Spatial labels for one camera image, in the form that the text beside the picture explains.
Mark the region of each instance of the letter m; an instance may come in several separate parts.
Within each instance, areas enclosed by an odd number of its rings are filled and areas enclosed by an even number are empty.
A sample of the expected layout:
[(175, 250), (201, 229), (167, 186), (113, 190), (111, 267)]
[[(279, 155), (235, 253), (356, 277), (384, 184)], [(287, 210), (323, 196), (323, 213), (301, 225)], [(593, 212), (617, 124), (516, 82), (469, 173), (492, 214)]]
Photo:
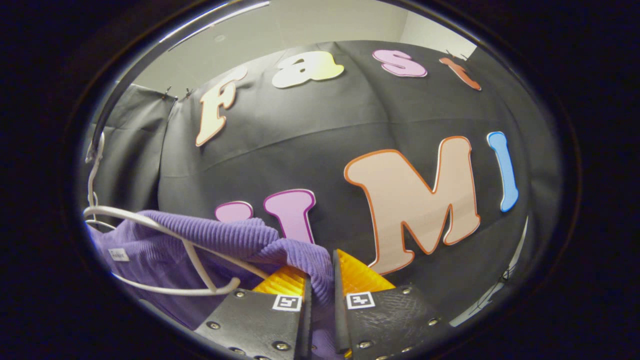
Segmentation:
[(433, 189), (396, 150), (370, 152), (347, 164), (345, 179), (361, 187), (369, 201), (376, 242), (376, 259), (369, 265), (373, 270), (388, 274), (413, 261), (415, 254), (404, 247), (403, 226), (426, 254), (438, 246), (447, 215), (446, 245), (457, 243), (478, 228), (480, 216), (470, 155), (467, 138), (442, 140)]

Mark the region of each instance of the clothing tag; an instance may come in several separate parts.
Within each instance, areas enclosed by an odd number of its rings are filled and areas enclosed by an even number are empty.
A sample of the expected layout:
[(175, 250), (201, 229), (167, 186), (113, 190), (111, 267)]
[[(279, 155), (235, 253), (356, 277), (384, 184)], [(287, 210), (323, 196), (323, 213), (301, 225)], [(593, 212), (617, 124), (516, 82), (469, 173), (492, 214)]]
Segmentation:
[(111, 259), (113, 259), (113, 261), (129, 261), (127, 252), (122, 248), (109, 249), (109, 254), (111, 255)]

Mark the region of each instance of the purple corduroy garment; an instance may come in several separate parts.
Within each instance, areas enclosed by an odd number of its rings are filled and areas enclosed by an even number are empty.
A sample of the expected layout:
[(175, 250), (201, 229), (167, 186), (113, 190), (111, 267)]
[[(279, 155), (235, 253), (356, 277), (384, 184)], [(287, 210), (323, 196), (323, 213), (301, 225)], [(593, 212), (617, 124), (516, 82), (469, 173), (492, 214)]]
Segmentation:
[[(333, 267), (328, 251), (318, 245), (279, 238), (278, 231), (259, 218), (222, 223), (215, 220), (146, 210), (149, 217), (173, 232), (207, 249), (249, 262), (268, 274), (290, 265), (309, 274), (312, 285), (312, 343), (315, 357), (339, 358), (333, 346)], [(101, 258), (115, 274), (141, 284), (176, 289), (204, 289), (206, 285), (191, 264), (182, 242), (172, 236), (124, 220), (115, 230), (101, 233), (87, 227)], [(124, 249), (129, 261), (114, 261), (108, 249)], [(232, 277), (240, 287), (252, 289), (262, 278), (228, 261), (196, 248), (196, 253), (216, 286)], [(196, 329), (225, 295), (187, 297), (164, 295), (124, 284), (136, 299), (144, 299), (189, 329)]]

